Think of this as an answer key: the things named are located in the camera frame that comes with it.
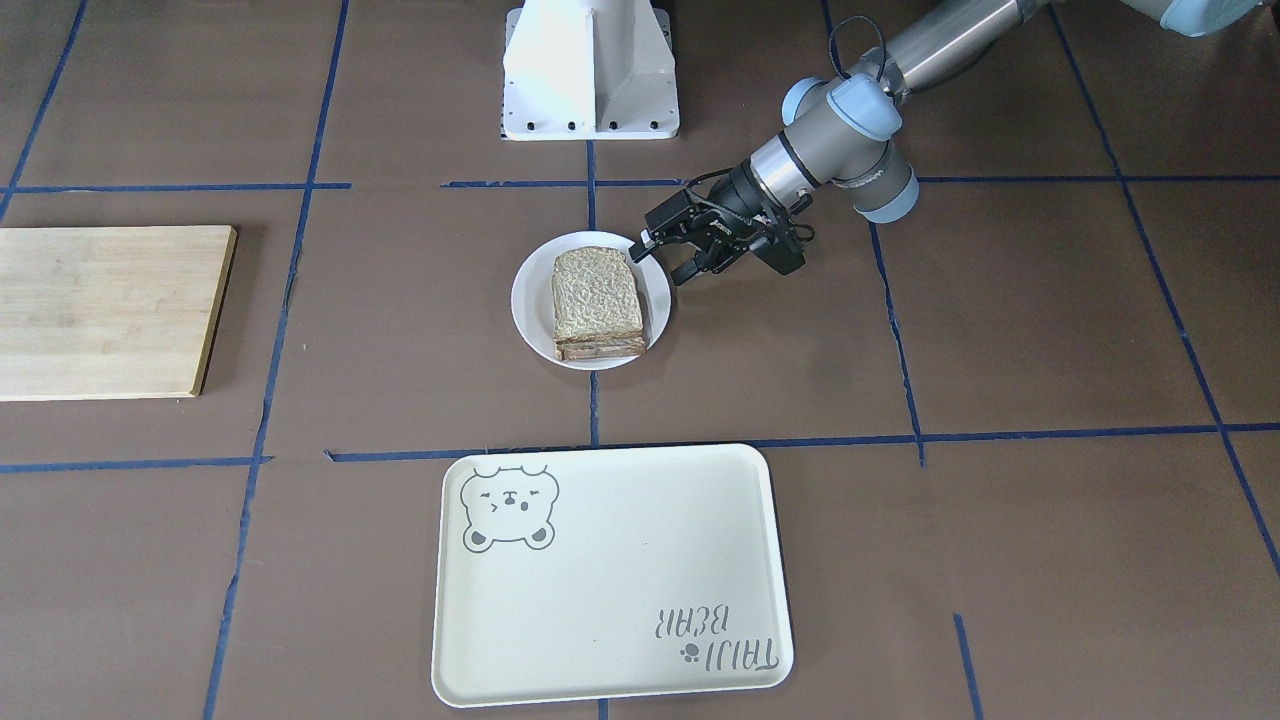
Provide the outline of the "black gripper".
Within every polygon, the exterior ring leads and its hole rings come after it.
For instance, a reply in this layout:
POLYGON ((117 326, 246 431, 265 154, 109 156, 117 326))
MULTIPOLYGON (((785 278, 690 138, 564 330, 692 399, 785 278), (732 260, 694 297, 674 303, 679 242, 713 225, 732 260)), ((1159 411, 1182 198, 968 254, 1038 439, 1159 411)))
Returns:
POLYGON ((671 272, 675 286, 719 274, 750 252, 749 241, 759 232, 756 218, 767 205, 785 209, 762 188, 748 163, 698 176, 685 183, 685 192, 645 214, 648 240, 635 241, 628 256, 639 264, 663 245, 687 245, 694 254, 671 272))

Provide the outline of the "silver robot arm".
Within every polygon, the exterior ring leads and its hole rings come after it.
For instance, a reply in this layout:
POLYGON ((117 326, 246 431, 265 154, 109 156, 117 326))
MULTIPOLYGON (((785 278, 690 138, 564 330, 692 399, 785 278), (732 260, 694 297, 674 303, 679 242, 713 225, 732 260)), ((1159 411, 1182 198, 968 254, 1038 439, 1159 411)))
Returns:
POLYGON ((692 256, 671 278, 682 284, 718 274, 751 254, 787 275, 805 263, 813 237, 797 215, 826 184, 841 188, 858 214, 896 222, 915 206, 919 179, 899 151, 901 106, 960 76, 1001 37, 1025 24, 1039 1, 945 1, 828 79, 805 78, 785 96, 781 131, 735 167, 692 178, 650 210, 628 255, 687 245, 692 256))

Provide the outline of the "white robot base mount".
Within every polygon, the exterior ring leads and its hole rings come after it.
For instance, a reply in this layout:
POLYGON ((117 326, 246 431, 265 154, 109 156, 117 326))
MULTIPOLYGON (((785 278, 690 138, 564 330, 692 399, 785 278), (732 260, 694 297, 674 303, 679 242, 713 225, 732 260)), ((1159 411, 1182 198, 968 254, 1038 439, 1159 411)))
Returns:
POLYGON ((517 142, 678 135, 669 12, 652 1, 526 1, 506 15, 500 132, 517 142))

